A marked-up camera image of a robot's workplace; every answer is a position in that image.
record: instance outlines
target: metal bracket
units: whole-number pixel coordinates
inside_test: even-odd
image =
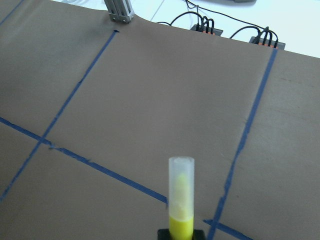
[[[128,24],[134,17],[130,0],[104,0],[111,20]]]

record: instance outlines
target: yellow and white stick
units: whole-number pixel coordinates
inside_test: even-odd
[[[173,240],[191,240],[194,232],[195,160],[169,159],[169,232]]]

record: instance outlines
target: blue tape line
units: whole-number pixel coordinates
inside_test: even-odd
[[[205,219],[203,220],[203,222],[205,222],[206,224],[209,224],[209,225],[212,225],[213,223],[213,220],[212,219]],[[226,234],[229,234],[237,239],[240,239],[240,240],[253,240],[252,238],[244,235],[243,233],[227,226],[227,225],[224,225],[222,223],[218,223],[217,229],[221,230],[222,232],[225,232]]]
[[[98,59],[100,58],[100,56],[102,55],[102,53],[104,52],[104,50],[107,48],[107,46],[110,44],[110,42],[112,41],[112,39],[114,38],[114,36],[116,35],[116,33],[118,33],[118,30],[114,30],[113,33],[111,34],[111,36],[109,37],[109,39],[106,41],[106,43],[103,45],[103,47],[101,48],[101,50],[99,51],[99,53],[96,55],[96,57],[93,59],[92,63],[90,64],[90,66],[88,67],[88,69],[85,71],[85,74],[83,75],[82,79],[76,84],[76,86],[74,87],[73,91],[71,92],[71,94],[69,95],[69,97],[66,99],[66,101],[64,102],[64,104],[62,105],[62,107],[60,108],[59,112],[56,114],[56,116],[54,117],[54,119],[52,120],[52,122],[50,123],[50,125],[48,126],[48,128],[45,130],[44,134],[41,136],[40,139],[38,139],[37,144],[35,145],[35,147],[32,149],[31,153],[29,154],[29,156],[27,157],[27,159],[23,162],[22,166],[19,168],[18,172],[15,174],[15,176],[13,177],[13,179],[11,180],[11,182],[9,183],[9,185],[6,187],[6,189],[4,190],[4,192],[2,193],[2,195],[0,196],[0,203],[5,199],[5,197],[7,196],[7,194],[9,193],[10,189],[12,188],[12,186],[14,185],[14,183],[16,182],[16,180],[18,179],[18,177],[20,176],[20,174],[22,173],[22,171],[26,168],[26,166],[28,165],[28,163],[30,162],[31,158],[34,156],[34,154],[37,152],[38,148],[40,147],[40,145],[42,143],[44,143],[45,138],[47,137],[47,135],[49,134],[49,132],[51,131],[51,129],[53,128],[53,126],[56,124],[57,120],[59,119],[59,117],[61,116],[61,114],[63,113],[63,111],[65,110],[66,106],[69,104],[70,100],[72,99],[72,97],[74,96],[74,94],[76,93],[76,91],[79,89],[79,87],[81,86],[82,82],[86,79],[86,77],[88,76],[88,74],[90,73],[91,69],[94,67],[94,65],[96,64],[96,62],[98,61]]]
[[[13,129],[19,131],[20,133],[25,134],[25,135],[27,135],[27,136],[35,139],[35,140],[39,141],[41,139],[41,137],[39,135],[24,129],[23,127],[15,125],[15,124],[9,122],[8,120],[6,120],[6,119],[4,119],[2,117],[0,117],[0,123],[3,123],[5,125],[7,125],[8,127],[11,127]],[[149,195],[149,196],[151,196],[151,197],[153,197],[155,199],[158,199],[159,201],[161,201],[161,202],[163,202],[165,204],[168,203],[167,198],[165,196],[161,195],[160,193],[157,193],[156,191],[153,191],[150,188],[147,188],[147,187],[145,187],[145,186],[143,186],[143,185],[141,185],[141,184],[139,184],[139,183],[137,183],[135,181],[132,181],[132,180],[130,180],[130,179],[128,179],[128,178],[126,178],[126,177],[124,177],[124,176],[122,176],[122,175],[120,175],[120,174],[118,174],[118,173],[116,173],[116,172],[114,172],[114,171],[112,171],[110,169],[107,169],[107,168],[105,168],[105,167],[103,167],[103,166],[101,166],[101,165],[99,165],[99,164],[97,164],[95,162],[92,162],[92,161],[86,159],[83,156],[80,156],[80,155],[78,155],[78,154],[76,154],[76,153],[74,153],[74,152],[72,152],[72,151],[70,151],[68,149],[56,147],[51,141],[49,141],[47,139],[43,139],[42,143],[45,144],[45,145],[48,145],[51,149],[55,149],[55,150],[57,150],[57,151],[59,151],[59,152],[61,152],[63,154],[66,154],[69,157],[72,157],[72,158],[74,158],[74,159],[76,159],[76,160],[78,160],[78,161],[80,161],[80,162],[82,162],[82,163],[84,163],[84,164],[86,164],[86,165],[88,165],[88,166],[90,166],[90,167],[92,167],[92,168],[94,168],[94,169],[96,169],[96,170],[98,170],[98,171],[100,171],[100,172],[102,172],[102,173],[104,173],[104,174],[116,179],[116,180],[119,180],[120,182],[122,182],[124,184],[127,184],[127,185],[129,185],[129,186],[131,186],[131,187],[133,187],[133,188],[135,188],[135,189],[137,189],[137,190],[139,190],[139,191],[141,191],[141,192],[143,192],[143,193],[145,193],[145,194],[147,194],[147,195]]]
[[[9,14],[7,16],[5,16],[4,19],[2,19],[2,21],[0,21],[0,26],[11,16],[11,14],[13,14],[13,12],[23,3],[24,0],[21,0],[12,10],[11,12],[9,12]]]
[[[215,233],[216,233],[216,229],[218,227],[218,224],[219,224],[219,221],[220,221],[220,217],[222,215],[222,211],[224,209],[224,206],[225,206],[225,203],[226,203],[226,200],[227,200],[227,197],[228,197],[228,193],[229,193],[229,190],[230,190],[230,187],[231,187],[231,184],[232,184],[232,178],[233,178],[233,175],[234,175],[234,170],[235,170],[235,166],[236,166],[238,157],[239,157],[241,151],[245,147],[245,144],[246,144],[246,141],[247,141],[247,137],[248,137],[248,134],[249,134],[249,131],[250,131],[250,128],[251,128],[251,125],[252,125],[252,123],[254,121],[254,118],[255,118],[255,115],[256,115],[256,112],[257,112],[257,109],[258,109],[262,94],[263,94],[265,86],[267,84],[267,80],[268,80],[269,74],[270,74],[272,66],[273,66],[273,64],[275,62],[275,59],[276,59],[276,56],[277,56],[277,52],[278,52],[278,50],[274,48],[273,51],[272,51],[271,57],[270,57],[270,59],[268,61],[268,64],[266,66],[266,69],[264,71],[261,84],[260,84],[259,89],[257,91],[257,94],[255,96],[255,99],[254,99],[254,102],[253,102],[253,105],[252,105],[248,120],[247,120],[247,122],[245,124],[244,130],[243,130],[243,133],[242,133],[242,136],[241,136],[241,140],[239,142],[239,145],[238,145],[238,148],[236,150],[235,156],[233,158],[233,161],[232,161],[232,164],[231,164],[227,179],[225,181],[225,184],[224,184],[224,195],[219,200],[218,206],[216,208],[216,211],[215,211],[215,214],[214,214],[214,217],[213,217],[213,220],[212,220],[211,228],[210,228],[208,236],[207,236],[207,240],[214,239],[214,236],[215,236]]]

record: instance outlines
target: white floor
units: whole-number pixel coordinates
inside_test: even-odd
[[[107,9],[104,0],[54,1],[97,10]],[[269,26],[278,35],[279,41],[286,44],[285,50],[320,58],[320,47],[316,42],[320,39],[318,27],[320,0],[256,0],[246,3],[237,3],[233,0],[193,0],[191,2],[262,27]],[[176,16],[188,10],[185,0],[131,0],[131,4],[138,16],[152,22],[171,22]],[[199,13],[213,18],[215,27],[223,30],[222,37],[225,38],[247,26],[220,14],[205,10]],[[174,26],[190,29],[196,22],[196,16],[186,15],[177,20]],[[248,42],[251,36],[255,35],[255,29],[246,29],[234,39]]]

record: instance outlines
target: translucent tube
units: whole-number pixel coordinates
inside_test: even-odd
[[[194,232],[195,160],[169,159],[169,231],[173,240],[191,240]]]

